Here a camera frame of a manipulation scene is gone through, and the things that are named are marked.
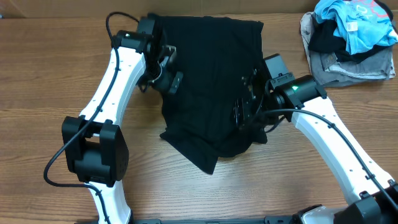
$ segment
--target gray denim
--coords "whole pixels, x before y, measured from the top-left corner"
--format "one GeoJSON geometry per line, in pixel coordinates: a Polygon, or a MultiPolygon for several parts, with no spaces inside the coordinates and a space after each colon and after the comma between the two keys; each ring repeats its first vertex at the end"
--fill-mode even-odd
{"type": "Polygon", "coordinates": [[[337,62],[335,54],[320,54],[308,50],[315,30],[312,12],[301,20],[301,35],[310,71],[319,84],[327,87],[354,85],[361,82],[394,78],[392,47],[382,50],[361,63],[337,62]]]}

